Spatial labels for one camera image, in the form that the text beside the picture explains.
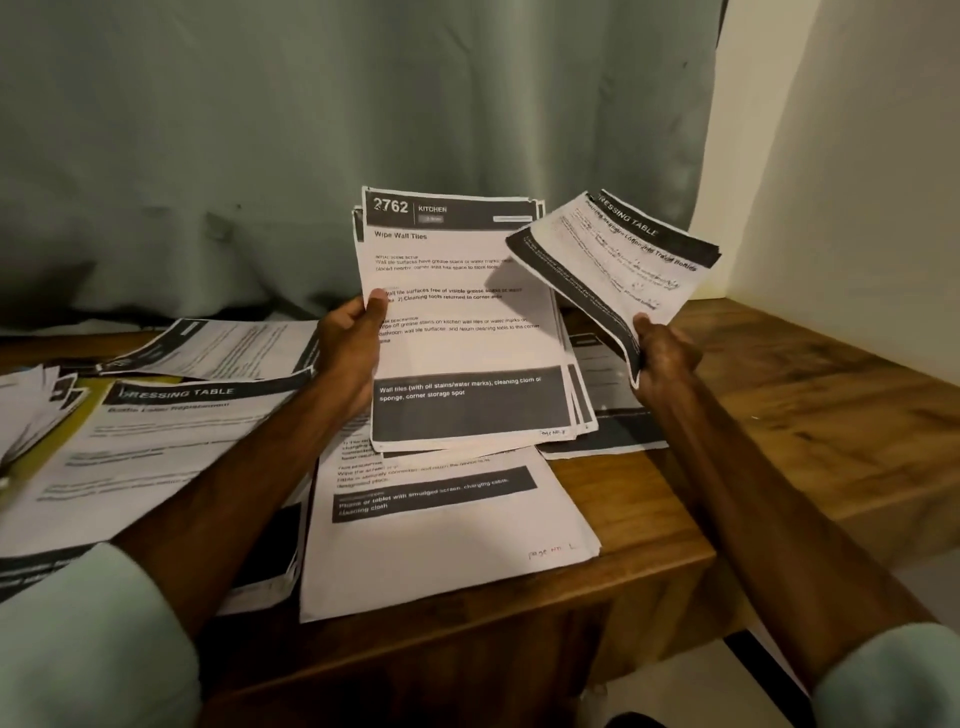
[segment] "wooden table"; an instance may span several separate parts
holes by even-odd
[[[735,418],[877,559],[960,544],[960,389],[727,300],[689,303],[677,324]],[[8,345],[0,366],[146,338]],[[687,489],[669,450],[552,467],[599,558],[306,625],[295,599],[216,619],[200,642],[204,723],[563,725],[584,686],[755,619],[675,495]]]

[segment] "person's left hand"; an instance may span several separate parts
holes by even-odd
[[[380,326],[387,316],[387,292],[375,288],[366,308],[363,297],[347,301],[320,321],[320,371],[351,393],[348,418],[370,406],[373,369],[380,358]]]

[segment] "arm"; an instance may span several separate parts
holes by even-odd
[[[634,321],[650,407],[698,492],[747,596],[809,688],[870,638],[935,621],[889,571],[797,491],[694,374],[700,354]]]
[[[344,422],[370,403],[386,293],[319,327],[323,366],[307,386],[113,544],[154,580],[187,634],[217,611],[260,532]]]

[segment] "human hand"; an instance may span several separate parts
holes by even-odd
[[[387,316],[387,292],[374,288],[367,306],[350,299],[320,321],[320,371],[350,395],[348,419],[370,406],[373,370],[380,358],[380,326]]]
[[[685,333],[662,324],[652,324],[645,313],[634,317],[634,329],[646,356],[634,395],[642,404],[653,407],[658,396],[671,385],[691,380],[703,353]]]

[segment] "light blue sleeve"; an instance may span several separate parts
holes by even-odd
[[[100,544],[0,604],[0,725],[188,726],[193,644],[154,582]]]
[[[813,693],[821,728],[960,726],[960,637],[908,624],[860,646]]]

